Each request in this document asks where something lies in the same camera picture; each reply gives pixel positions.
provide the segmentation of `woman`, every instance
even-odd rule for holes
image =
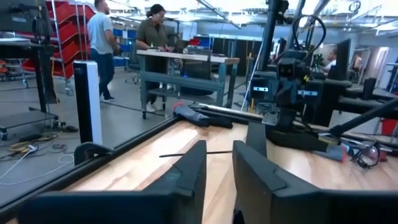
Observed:
[[[160,4],[154,4],[147,12],[148,19],[141,22],[136,35],[136,46],[138,49],[147,50],[151,47],[158,47],[160,50],[168,50],[167,34],[163,26],[163,19],[166,10]],[[167,58],[148,57],[145,58],[147,72],[167,73]],[[160,88],[160,83],[148,82],[147,89],[153,90]],[[155,105],[156,95],[148,94],[147,111],[155,112],[158,107]]]

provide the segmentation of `black hair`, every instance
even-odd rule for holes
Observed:
[[[154,4],[149,11],[147,11],[147,17],[150,18],[151,16],[158,14],[162,11],[166,11],[161,4]]]
[[[95,6],[95,8],[98,9],[98,5],[99,5],[100,3],[102,3],[103,1],[105,1],[105,0],[95,0],[95,1],[94,1],[94,6]]]

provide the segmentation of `black pants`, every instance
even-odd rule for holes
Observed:
[[[167,74],[167,58],[164,57],[146,57],[146,71]],[[160,88],[160,83],[147,82],[147,90]],[[157,95],[148,94],[147,102],[155,103]]]
[[[99,75],[99,96],[104,94],[105,100],[111,98],[108,84],[114,75],[113,55],[99,54],[95,49],[90,49],[90,58],[97,63]]]

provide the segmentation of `ceiling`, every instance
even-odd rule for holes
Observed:
[[[113,14],[142,19],[153,4],[161,4],[167,17],[178,21],[230,21],[241,24],[265,24],[268,5],[265,0],[108,0]],[[293,16],[300,0],[289,0],[286,16]],[[375,35],[398,33],[397,0],[306,0],[302,14],[318,14],[327,27],[347,32],[371,32]]]

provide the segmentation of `olive green shirt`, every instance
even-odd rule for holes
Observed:
[[[138,27],[136,39],[145,42],[149,47],[165,47],[167,45],[167,34],[163,24],[159,24],[159,31],[151,19],[141,22]]]

